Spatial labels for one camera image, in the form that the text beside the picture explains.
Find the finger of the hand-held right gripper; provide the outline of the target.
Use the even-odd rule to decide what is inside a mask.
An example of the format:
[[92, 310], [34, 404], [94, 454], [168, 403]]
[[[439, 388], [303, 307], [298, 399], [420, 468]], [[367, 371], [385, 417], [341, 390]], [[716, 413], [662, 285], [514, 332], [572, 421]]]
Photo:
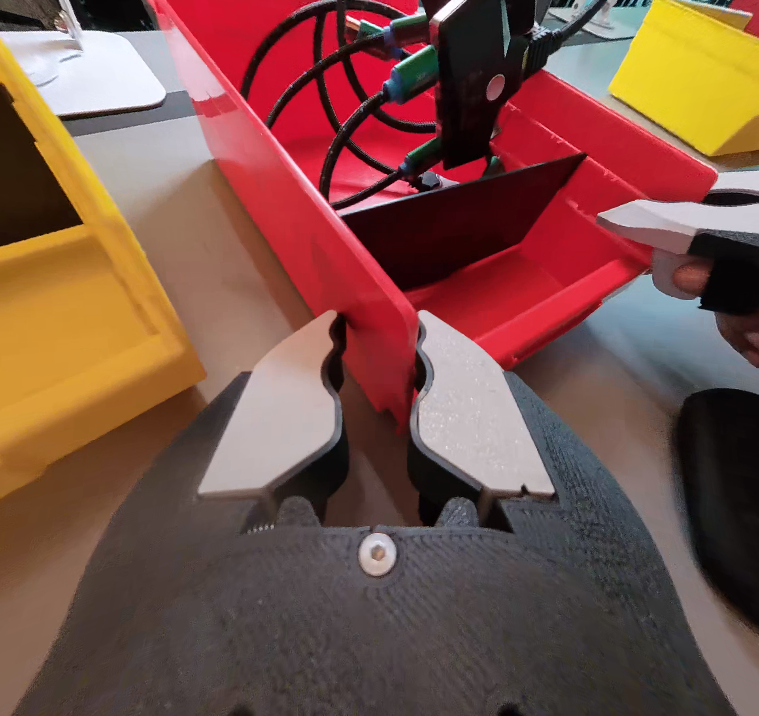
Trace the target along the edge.
[[597, 225], [653, 249], [686, 254], [702, 230], [716, 228], [716, 208], [695, 202], [637, 199], [596, 217]]
[[709, 195], [738, 193], [743, 195], [758, 194], [758, 170], [722, 171], [717, 174], [716, 181]]

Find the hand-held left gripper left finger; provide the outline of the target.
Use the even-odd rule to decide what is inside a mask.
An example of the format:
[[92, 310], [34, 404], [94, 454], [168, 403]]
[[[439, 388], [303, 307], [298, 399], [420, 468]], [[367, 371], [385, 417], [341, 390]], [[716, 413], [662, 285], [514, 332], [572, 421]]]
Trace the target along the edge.
[[197, 493], [204, 499], [326, 502], [347, 478], [340, 390], [344, 316], [328, 310], [253, 368]]

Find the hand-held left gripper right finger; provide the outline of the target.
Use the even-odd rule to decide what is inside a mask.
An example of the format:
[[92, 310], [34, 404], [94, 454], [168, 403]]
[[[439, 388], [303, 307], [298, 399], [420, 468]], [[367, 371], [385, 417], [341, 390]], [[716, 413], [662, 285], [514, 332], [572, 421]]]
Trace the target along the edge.
[[419, 492], [438, 502], [553, 498], [554, 484], [504, 370], [438, 316], [422, 310], [418, 317], [408, 469]]

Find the yellow plastic bin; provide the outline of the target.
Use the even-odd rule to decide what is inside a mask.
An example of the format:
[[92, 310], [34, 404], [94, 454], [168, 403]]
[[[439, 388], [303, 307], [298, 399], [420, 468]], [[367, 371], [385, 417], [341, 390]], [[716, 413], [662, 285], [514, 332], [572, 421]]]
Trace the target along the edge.
[[609, 86], [621, 101], [714, 158], [758, 147], [758, 37], [751, 15], [653, 0]]
[[2, 85], [82, 224], [1, 247], [1, 496], [205, 378], [125, 218], [2, 45]]

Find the black bin divider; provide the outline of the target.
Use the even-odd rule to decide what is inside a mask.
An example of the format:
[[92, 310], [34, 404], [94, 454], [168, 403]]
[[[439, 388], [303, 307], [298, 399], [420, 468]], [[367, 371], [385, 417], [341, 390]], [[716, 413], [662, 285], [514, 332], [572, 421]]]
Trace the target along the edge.
[[586, 158], [579, 153], [342, 214], [401, 290], [520, 243]]
[[82, 224], [1, 85], [1, 246]]

